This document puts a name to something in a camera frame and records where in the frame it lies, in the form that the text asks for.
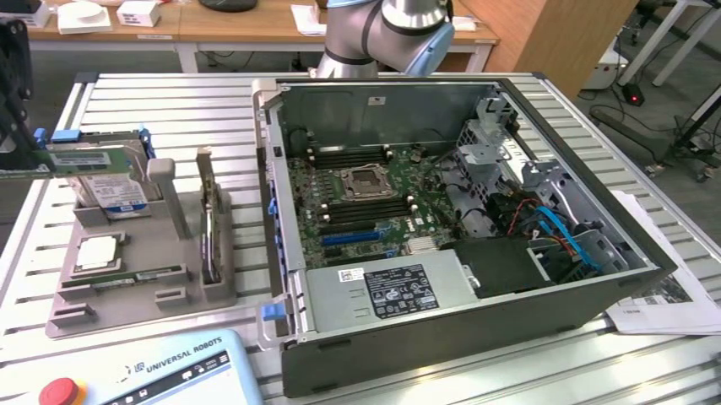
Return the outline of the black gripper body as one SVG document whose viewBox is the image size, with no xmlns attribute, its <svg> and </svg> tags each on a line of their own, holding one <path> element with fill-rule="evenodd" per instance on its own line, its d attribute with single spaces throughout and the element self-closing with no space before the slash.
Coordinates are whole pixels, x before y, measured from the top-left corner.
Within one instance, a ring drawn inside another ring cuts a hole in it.
<svg viewBox="0 0 721 405">
<path fill-rule="evenodd" d="M 32 98 L 32 59 L 25 23 L 1 18 L 1 92 L 22 105 Z"/>
</svg>

